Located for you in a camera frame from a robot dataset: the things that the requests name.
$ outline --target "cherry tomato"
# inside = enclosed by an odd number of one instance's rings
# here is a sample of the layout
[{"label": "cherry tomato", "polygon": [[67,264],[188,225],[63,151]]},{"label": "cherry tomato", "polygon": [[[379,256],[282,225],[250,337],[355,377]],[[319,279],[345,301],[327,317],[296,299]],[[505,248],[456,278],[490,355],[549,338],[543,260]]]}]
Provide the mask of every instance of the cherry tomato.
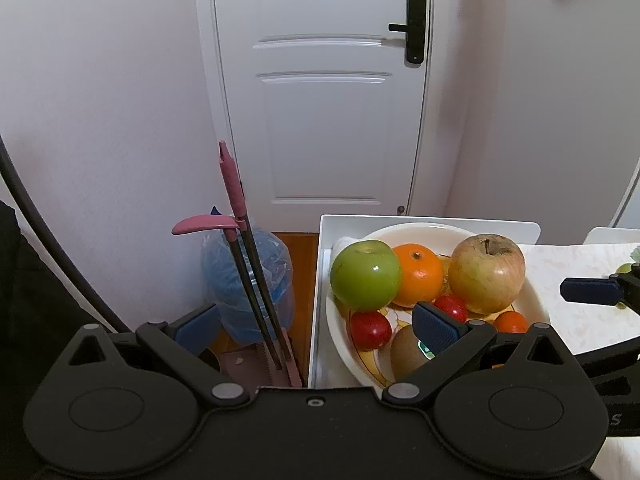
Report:
[{"label": "cherry tomato", "polygon": [[466,305],[460,298],[455,297],[453,294],[443,294],[436,298],[433,305],[439,308],[441,311],[449,314],[453,319],[458,320],[460,323],[466,321]]},{"label": "cherry tomato", "polygon": [[494,320],[495,329],[498,332],[512,332],[524,334],[529,329],[529,323],[525,317],[513,310],[503,312]]},{"label": "cherry tomato", "polygon": [[379,312],[354,312],[349,320],[349,332],[358,350],[377,350],[391,339],[391,324]]}]

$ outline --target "door handle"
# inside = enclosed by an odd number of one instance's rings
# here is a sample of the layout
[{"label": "door handle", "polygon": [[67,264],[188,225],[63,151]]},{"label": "door handle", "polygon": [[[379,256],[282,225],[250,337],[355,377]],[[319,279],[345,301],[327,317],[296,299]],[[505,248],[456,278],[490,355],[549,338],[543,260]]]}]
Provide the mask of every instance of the door handle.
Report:
[{"label": "door handle", "polygon": [[389,30],[404,32],[404,58],[408,63],[424,61],[424,41],[427,33],[427,0],[406,0],[406,25],[389,23]]}]

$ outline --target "orange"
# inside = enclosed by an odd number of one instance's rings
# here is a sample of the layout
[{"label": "orange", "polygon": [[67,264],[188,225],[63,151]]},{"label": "orange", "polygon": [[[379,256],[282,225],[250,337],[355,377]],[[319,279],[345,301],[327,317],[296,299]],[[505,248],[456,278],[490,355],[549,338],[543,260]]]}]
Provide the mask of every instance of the orange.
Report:
[{"label": "orange", "polygon": [[515,332],[524,334],[529,328],[529,323],[521,313],[508,310],[495,318],[494,326],[498,332]]},{"label": "orange", "polygon": [[399,245],[394,252],[402,269],[400,289],[394,303],[410,308],[418,301],[430,303],[435,300],[444,282],[444,271],[438,255],[420,244]]}]

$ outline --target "white door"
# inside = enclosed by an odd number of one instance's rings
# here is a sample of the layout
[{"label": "white door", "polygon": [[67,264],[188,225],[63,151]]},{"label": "white door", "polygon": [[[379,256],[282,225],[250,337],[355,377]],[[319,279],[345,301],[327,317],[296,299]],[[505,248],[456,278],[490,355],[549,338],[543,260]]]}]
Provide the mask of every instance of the white door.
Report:
[{"label": "white door", "polygon": [[406,0],[215,0],[249,211],[277,231],[407,208],[426,62],[404,60]]}]

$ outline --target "wooden floor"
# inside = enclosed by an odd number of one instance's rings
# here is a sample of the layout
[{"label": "wooden floor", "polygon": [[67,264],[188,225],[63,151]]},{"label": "wooden floor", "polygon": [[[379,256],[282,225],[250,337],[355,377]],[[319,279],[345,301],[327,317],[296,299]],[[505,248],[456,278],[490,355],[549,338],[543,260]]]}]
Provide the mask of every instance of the wooden floor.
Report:
[{"label": "wooden floor", "polygon": [[[282,240],[291,256],[293,264],[293,293],[296,299],[296,313],[289,337],[293,353],[303,381],[308,373],[309,350],[311,344],[311,317],[314,307],[314,289],[316,286],[316,260],[318,257],[317,233],[275,233]],[[213,343],[214,352],[225,352],[237,345],[221,331]]]}]

